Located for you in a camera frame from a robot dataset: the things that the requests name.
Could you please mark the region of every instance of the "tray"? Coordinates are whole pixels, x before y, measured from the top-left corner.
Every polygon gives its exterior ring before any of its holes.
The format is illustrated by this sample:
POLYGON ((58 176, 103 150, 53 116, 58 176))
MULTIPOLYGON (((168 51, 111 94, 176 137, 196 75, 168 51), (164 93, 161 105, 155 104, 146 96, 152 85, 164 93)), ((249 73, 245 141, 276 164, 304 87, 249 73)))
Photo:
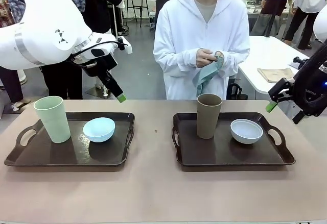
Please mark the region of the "tray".
POLYGON ((282 166, 295 163, 282 132, 271 126, 262 114, 220 113, 215 135, 210 140, 197 136, 196 119, 196 113, 179 113, 173 118, 172 137, 177 161, 182 166, 282 166), (230 124, 240 118, 258 123, 264 130, 263 137, 255 144, 244 145, 233 139, 230 124), (276 145, 274 138, 268 134, 270 130, 279 134, 280 145, 276 145))
POLYGON ((134 136, 132 113, 66 113, 71 138, 64 143, 52 143, 43 123, 23 130, 16 146, 5 160, 9 166, 119 166, 128 154, 134 136), (84 125, 99 117, 115 121, 115 132, 107 142, 90 142, 83 134, 84 125), (26 146, 21 145, 23 135, 34 130, 26 146))

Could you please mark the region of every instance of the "gray floor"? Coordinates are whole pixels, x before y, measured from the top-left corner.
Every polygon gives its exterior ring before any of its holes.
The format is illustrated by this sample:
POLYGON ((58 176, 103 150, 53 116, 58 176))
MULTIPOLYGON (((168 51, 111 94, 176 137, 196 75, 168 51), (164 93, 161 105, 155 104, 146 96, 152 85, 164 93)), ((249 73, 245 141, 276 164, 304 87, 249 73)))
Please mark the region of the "gray floor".
MULTIPOLYGON (((125 52, 116 51, 115 58, 118 66, 112 71, 119 85, 122 87, 128 99, 165 99, 165 86, 162 70, 154 61, 152 50, 154 42, 154 33, 151 33, 147 22, 144 21, 142 28, 135 22, 129 23, 129 36, 127 39, 133 46, 133 54, 128 55, 125 52)), ((314 42, 313 49, 307 50, 306 55, 311 56, 317 51, 321 44, 314 42)), ((46 89, 42 73, 38 68, 25 71, 27 83, 22 86, 25 97, 30 97, 34 101, 39 97, 46 96, 46 89)), ((254 92, 253 87, 248 82, 241 81, 244 93, 249 95, 249 99, 267 99, 254 92)), ((83 76, 83 92, 94 87, 94 78, 83 76)), ((84 99, 100 99, 98 97, 84 93, 84 99)), ((0 99, 9 103, 5 92, 0 92, 0 99)), ((5 114, 0 119, 0 134, 2 131, 17 117, 16 114, 5 114)), ((309 125, 303 123, 302 127, 307 128, 309 125)), ((305 130, 305 136, 311 141, 317 141, 317 133, 312 130, 305 130)), ((321 150, 321 143, 317 143, 317 149, 321 150)))

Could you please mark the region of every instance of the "stool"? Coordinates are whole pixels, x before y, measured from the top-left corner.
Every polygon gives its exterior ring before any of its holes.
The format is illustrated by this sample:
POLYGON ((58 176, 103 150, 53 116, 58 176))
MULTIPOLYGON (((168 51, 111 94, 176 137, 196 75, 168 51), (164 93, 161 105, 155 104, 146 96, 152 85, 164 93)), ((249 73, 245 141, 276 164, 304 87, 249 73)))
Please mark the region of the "stool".
POLYGON ((134 10, 134 16, 135 16, 135 19, 136 19, 136 22, 137 22, 137 17, 136 17, 136 11, 135 9, 139 9, 139 13, 140 13, 140 18, 141 18, 141 23, 140 23, 140 28, 142 27, 142 12, 143 12, 143 8, 146 8, 147 11, 148 11, 148 16, 149 16, 149 19, 150 19, 150 13, 149 13, 149 5, 148 5, 148 0, 145 0, 146 2, 146 6, 143 6, 143 0, 141 0, 141 5, 140 6, 137 6, 134 4, 134 0, 131 0, 132 1, 132 6, 128 6, 128 0, 126 1, 126 26, 128 26, 128 9, 129 8, 132 8, 134 10))

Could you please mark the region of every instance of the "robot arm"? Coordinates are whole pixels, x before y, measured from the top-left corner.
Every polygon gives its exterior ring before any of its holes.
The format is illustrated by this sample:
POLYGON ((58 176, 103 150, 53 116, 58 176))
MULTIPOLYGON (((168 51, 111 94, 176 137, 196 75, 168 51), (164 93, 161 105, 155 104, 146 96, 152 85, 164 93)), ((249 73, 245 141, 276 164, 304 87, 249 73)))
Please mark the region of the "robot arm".
POLYGON ((314 23, 316 37, 324 42, 321 48, 307 61, 294 77, 294 82, 281 79, 270 91, 270 112, 279 102, 293 100, 301 109, 294 118, 299 123, 306 116, 319 116, 327 108, 327 6, 318 14, 314 23))
POLYGON ((21 22, 0 29, 0 66, 18 70, 70 61, 88 75, 99 76, 120 101, 124 100, 109 73, 117 65, 112 56, 115 49, 132 53, 124 37, 93 33, 72 0, 25 3, 21 22))

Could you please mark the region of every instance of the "brown cup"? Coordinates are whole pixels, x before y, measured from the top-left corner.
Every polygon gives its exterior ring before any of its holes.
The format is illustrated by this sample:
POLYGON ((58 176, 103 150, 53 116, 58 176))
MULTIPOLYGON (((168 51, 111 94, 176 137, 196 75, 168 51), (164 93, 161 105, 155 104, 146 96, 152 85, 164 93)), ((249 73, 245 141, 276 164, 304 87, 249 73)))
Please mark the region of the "brown cup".
POLYGON ((197 135, 202 139, 213 138, 223 100, 213 94, 198 97, 197 135))

